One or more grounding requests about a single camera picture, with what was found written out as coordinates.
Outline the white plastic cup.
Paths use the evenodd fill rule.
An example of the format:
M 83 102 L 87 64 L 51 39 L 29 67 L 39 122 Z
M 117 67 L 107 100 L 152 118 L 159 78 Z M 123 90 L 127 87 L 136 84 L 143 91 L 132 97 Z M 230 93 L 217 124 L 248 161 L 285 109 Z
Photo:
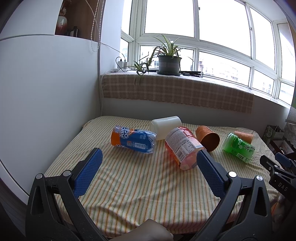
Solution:
M 171 130 L 182 125 L 178 116 L 158 118 L 151 121 L 149 130 L 156 134 L 156 140 L 164 140 Z

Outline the orange paper cup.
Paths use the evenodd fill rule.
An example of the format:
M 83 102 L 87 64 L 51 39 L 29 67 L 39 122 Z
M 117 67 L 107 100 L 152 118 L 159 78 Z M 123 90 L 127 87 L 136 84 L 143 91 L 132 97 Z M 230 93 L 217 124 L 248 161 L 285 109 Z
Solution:
M 240 132 L 240 131 L 235 131 L 234 134 L 242 139 L 243 141 L 247 142 L 248 144 L 252 143 L 253 140 L 253 134 L 251 133 L 245 133 L 245 132 Z

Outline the brown paper cup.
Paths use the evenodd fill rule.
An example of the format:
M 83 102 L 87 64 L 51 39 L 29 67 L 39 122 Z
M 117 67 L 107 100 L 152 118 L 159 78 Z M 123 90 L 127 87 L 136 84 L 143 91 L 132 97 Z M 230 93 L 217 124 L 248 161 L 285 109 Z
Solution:
M 214 151 L 220 144 L 220 136 L 207 126 L 196 129 L 196 138 L 208 152 Z

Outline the cardboard box with items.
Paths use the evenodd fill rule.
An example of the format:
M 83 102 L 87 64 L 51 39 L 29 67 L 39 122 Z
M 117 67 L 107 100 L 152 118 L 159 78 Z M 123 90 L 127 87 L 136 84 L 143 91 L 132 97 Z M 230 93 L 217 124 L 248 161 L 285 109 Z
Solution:
M 271 140 L 268 147 L 274 154 L 281 153 L 290 159 L 295 158 L 295 148 L 292 148 L 285 140 Z

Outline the white lace cloth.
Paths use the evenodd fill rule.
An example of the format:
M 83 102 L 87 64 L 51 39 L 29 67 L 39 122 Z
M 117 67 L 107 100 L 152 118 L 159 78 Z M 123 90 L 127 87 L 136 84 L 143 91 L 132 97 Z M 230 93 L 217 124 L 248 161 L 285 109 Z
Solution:
M 284 137 L 295 148 L 296 146 L 296 109 L 291 106 L 288 116 L 285 120 Z

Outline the green paper bag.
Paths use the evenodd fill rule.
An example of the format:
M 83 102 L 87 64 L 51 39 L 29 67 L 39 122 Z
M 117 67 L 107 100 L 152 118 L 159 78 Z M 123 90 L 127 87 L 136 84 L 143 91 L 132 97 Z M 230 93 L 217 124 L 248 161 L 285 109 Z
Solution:
M 269 145 L 272 140 L 281 140 L 284 136 L 284 131 L 279 126 L 267 125 L 263 134 L 263 141 Z

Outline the green tea bottle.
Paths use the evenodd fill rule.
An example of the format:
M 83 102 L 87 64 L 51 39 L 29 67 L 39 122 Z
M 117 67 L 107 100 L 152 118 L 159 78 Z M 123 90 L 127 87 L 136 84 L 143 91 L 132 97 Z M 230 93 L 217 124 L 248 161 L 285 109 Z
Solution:
M 245 163 L 250 163 L 255 147 L 234 133 L 229 133 L 222 145 L 222 149 Z

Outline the red orange drink bottle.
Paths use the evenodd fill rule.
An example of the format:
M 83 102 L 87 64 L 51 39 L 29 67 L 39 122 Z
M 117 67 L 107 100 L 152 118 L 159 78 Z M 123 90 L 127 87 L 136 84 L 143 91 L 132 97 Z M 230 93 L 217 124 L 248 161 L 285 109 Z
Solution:
M 205 149 L 193 133 L 184 126 L 169 132 L 165 139 L 165 146 L 183 171 L 197 166 L 197 153 Z

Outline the checkered windowsill cloth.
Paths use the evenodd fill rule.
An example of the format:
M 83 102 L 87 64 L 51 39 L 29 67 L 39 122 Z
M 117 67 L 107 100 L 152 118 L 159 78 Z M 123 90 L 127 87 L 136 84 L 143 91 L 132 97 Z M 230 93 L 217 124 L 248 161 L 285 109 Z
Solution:
M 105 98 L 185 104 L 247 114 L 252 112 L 254 100 L 252 93 L 194 77 L 112 73 L 102 77 L 101 86 Z

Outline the striped table cloth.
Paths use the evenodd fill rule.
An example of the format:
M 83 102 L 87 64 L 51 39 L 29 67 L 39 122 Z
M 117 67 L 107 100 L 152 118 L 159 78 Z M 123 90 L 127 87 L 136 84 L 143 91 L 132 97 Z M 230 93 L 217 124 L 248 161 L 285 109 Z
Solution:
M 130 232 L 148 219 L 170 233 L 197 232 L 219 203 L 198 167 L 183 171 L 158 141 L 151 154 L 115 147 L 115 126 L 148 130 L 148 120 L 101 116 L 88 121 L 46 171 L 47 177 L 73 169 L 94 148 L 103 161 L 80 202 L 108 238 Z

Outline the black object on windowsill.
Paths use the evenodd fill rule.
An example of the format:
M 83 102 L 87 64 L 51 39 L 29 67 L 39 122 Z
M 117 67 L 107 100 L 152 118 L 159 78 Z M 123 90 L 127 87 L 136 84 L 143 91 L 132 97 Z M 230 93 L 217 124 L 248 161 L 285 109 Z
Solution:
M 193 77 L 199 77 L 203 78 L 204 74 L 201 71 L 180 71 L 181 75 L 184 76 L 193 76 Z

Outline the blue orange drink bottle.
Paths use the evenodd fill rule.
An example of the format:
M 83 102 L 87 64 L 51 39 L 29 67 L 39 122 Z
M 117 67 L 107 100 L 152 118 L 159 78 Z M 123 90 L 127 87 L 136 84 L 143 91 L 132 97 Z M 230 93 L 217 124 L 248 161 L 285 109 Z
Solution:
M 111 144 L 144 154 L 151 154 L 156 143 L 156 134 L 151 131 L 115 126 L 111 133 Z

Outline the potted spider plant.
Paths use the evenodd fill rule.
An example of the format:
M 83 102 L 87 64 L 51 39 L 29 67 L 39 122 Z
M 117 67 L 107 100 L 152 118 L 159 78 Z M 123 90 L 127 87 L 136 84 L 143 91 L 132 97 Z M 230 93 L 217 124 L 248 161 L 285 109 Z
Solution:
M 159 68 L 157 73 L 160 75 L 180 76 L 181 60 L 179 52 L 182 50 L 176 42 L 162 35 L 162 38 L 154 37 L 161 45 L 156 46 L 155 54 L 158 58 Z

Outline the small hanging plant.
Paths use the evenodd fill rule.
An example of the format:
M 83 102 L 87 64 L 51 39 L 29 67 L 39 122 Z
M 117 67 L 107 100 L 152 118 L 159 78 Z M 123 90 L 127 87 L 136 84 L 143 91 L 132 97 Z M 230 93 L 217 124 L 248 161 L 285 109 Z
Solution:
M 135 69 L 139 80 L 141 80 L 142 77 L 149 72 L 153 57 L 154 54 L 151 54 L 150 56 L 147 55 L 141 58 L 138 62 L 134 61 L 132 67 Z

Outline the ceramic vase on shelf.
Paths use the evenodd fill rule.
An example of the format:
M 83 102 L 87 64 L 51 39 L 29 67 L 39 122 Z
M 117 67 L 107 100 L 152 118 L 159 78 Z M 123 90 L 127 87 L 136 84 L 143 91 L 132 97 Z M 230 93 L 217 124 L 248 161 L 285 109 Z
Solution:
M 65 17 L 66 15 L 66 8 L 62 8 L 62 10 L 59 13 L 58 19 L 57 19 L 57 24 L 56 24 L 56 30 L 55 34 L 56 35 L 64 35 L 67 31 L 67 18 Z

